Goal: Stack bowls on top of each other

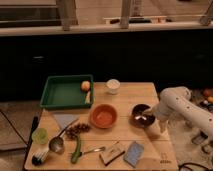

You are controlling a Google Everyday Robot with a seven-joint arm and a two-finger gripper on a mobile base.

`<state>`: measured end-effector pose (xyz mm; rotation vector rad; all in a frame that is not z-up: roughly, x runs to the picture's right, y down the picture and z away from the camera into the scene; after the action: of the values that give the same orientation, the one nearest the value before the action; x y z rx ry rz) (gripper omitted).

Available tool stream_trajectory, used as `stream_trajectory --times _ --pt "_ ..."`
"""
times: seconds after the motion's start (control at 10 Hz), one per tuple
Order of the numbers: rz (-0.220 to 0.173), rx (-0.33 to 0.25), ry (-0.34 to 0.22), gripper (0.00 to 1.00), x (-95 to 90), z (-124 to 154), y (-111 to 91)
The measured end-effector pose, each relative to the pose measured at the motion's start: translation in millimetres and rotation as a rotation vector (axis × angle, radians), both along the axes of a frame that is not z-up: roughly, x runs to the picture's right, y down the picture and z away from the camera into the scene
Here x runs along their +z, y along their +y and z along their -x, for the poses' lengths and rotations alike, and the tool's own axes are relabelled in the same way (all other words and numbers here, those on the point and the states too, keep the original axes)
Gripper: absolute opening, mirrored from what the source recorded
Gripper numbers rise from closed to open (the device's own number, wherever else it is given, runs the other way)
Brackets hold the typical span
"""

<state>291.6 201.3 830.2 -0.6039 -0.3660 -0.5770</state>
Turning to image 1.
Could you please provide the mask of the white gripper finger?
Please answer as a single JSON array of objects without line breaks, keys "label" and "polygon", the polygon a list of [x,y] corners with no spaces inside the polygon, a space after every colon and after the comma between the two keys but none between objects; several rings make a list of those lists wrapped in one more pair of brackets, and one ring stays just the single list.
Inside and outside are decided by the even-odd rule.
[{"label": "white gripper finger", "polygon": [[139,119],[147,120],[145,116],[141,116],[141,115],[135,116],[135,119],[136,120],[139,120]]}]

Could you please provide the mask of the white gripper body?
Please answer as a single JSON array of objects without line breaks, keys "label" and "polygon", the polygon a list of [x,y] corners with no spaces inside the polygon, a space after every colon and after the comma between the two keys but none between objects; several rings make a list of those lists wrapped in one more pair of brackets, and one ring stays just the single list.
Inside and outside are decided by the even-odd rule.
[{"label": "white gripper body", "polygon": [[160,110],[159,107],[154,106],[153,108],[147,111],[147,114],[150,116],[154,116],[161,122],[165,122],[167,120],[167,116]]}]

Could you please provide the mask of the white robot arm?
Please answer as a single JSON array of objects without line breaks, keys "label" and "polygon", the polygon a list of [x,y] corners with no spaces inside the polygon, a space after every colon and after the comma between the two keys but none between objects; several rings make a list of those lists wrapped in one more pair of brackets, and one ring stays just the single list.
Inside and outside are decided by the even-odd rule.
[{"label": "white robot arm", "polygon": [[191,92],[187,87],[165,88],[160,93],[159,103],[152,108],[139,110],[134,119],[147,127],[152,124],[151,119],[155,117],[158,120],[160,132],[163,133],[170,115],[175,111],[213,140],[213,114],[193,104],[190,98]]}]

